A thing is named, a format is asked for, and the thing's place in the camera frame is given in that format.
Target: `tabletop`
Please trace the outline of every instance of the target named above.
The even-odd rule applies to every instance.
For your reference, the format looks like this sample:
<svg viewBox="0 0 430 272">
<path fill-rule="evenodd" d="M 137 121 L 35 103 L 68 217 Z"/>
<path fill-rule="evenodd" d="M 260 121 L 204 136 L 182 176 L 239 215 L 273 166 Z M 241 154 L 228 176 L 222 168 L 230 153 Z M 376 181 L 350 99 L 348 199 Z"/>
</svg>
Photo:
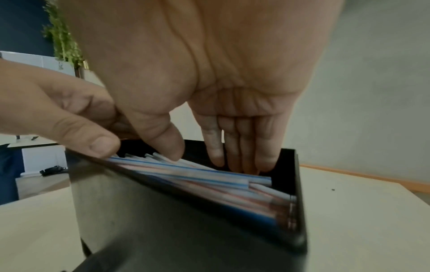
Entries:
<svg viewBox="0 0 430 272">
<path fill-rule="evenodd" d="M 429 271 L 430 206 L 395 183 L 300 172 L 307 271 Z M 2 272 L 72 271 L 83 255 L 69 188 L 1 206 L 0 244 Z"/>
</svg>

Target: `black object on table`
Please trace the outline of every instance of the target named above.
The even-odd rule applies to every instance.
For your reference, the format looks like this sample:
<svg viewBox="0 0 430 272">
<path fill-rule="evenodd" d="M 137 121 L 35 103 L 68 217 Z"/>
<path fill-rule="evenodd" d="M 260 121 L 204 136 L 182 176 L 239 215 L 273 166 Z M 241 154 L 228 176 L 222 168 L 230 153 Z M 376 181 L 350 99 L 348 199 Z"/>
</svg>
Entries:
<svg viewBox="0 0 430 272">
<path fill-rule="evenodd" d="M 185 141 L 184 159 L 214 167 L 203 142 Z M 119 155 L 154 149 L 123 141 Z M 110 162 L 66 152 L 87 259 L 75 272 L 301 272 L 307 238 L 295 150 L 283 149 L 266 176 L 297 197 L 297 231 L 258 224 L 209 200 Z"/>
</svg>

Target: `hanging plant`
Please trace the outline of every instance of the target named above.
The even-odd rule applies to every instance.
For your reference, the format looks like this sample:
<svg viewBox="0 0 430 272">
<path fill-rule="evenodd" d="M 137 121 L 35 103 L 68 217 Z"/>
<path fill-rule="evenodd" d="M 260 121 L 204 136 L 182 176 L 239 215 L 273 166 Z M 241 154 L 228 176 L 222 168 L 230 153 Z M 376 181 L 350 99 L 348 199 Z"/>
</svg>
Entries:
<svg viewBox="0 0 430 272">
<path fill-rule="evenodd" d="M 75 69 L 84 65 L 84 58 L 79 46 L 69 32 L 65 20 L 58 7 L 46 0 L 44 7 L 49 15 L 48 26 L 43 26 L 43 36 L 54 44 L 54 57 L 69 62 Z"/>
</svg>

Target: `skin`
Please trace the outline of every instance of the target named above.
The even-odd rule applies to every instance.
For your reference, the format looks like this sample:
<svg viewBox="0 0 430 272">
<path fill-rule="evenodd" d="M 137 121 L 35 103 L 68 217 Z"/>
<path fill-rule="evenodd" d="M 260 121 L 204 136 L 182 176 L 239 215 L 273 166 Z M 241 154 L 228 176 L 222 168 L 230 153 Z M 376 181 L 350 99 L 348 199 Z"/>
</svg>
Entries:
<svg viewBox="0 0 430 272">
<path fill-rule="evenodd" d="M 60 0 L 72 34 L 139 136 L 177 160 L 188 102 L 208 154 L 271 170 L 342 0 Z"/>
<path fill-rule="evenodd" d="M 99 158 L 118 151 L 118 137 L 136 137 L 98 85 L 2 59 L 0 82 L 0 133 L 40 135 Z"/>
</svg>

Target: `box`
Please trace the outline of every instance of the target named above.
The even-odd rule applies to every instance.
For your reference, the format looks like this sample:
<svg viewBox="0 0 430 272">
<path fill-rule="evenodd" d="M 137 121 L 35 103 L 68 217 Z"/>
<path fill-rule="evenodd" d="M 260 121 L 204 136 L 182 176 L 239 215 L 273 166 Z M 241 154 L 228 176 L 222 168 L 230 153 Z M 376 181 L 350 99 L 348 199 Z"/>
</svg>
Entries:
<svg viewBox="0 0 430 272">
<path fill-rule="evenodd" d="M 154 149 L 123 141 L 118 154 Z M 185 141 L 184 159 L 214 167 L 204 142 Z M 272 187 L 297 196 L 297 231 L 256 224 L 220 205 L 107 161 L 67 152 L 79 232 L 91 271 L 300 272 L 307 238 L 295 150 L 283 149 Z"/>
</svg>

